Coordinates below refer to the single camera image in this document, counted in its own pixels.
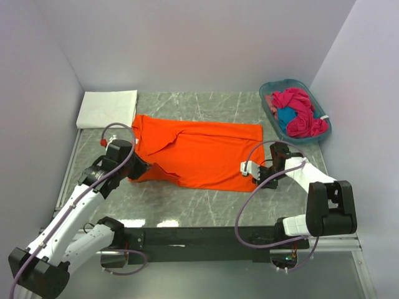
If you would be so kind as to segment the orange t-shirt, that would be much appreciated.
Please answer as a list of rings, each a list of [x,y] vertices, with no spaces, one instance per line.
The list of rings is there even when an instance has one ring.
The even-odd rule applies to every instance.
[[[133,122],[136,154],[150,169],[137,183],[168,181],[179,187],[251,192],[255,184],[243,176],[247,158],[264,161],[261,125],[163,120],[137,115]]]

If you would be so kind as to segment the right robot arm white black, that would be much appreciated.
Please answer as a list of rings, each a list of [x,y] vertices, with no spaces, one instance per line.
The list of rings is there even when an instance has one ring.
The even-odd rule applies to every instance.
[[[256,145],[247,160],[240,164],[243,176],[250,175],[258,188],[275,189],[278,180],[291,178],[306,193],[304,214],[278,220],[282,228],[274,233],[274,243],[286,249],[301,237],[350,235],[357,231],[357,215],[352,185],[339,181],[316,168],[303,151],[287,141],[270,141],[272,165],[251,161],[252,154],[265,142]]]

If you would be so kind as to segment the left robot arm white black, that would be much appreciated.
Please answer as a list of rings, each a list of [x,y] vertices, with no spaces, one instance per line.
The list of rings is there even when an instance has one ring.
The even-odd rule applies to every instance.
[[[102,249],[127,252],[125,226],[112,218],[100,219],[91,231],[74,240],[91,213],[125,178],[138,179],[149,168],[135,154],[135,142],[101,140],[106,147],[81,174],[64,207],[25,249],[15,248],[8,258],[14,281],[10,298],[57,298],[70,275]],[[15,294],[16,287],[20,292]]]

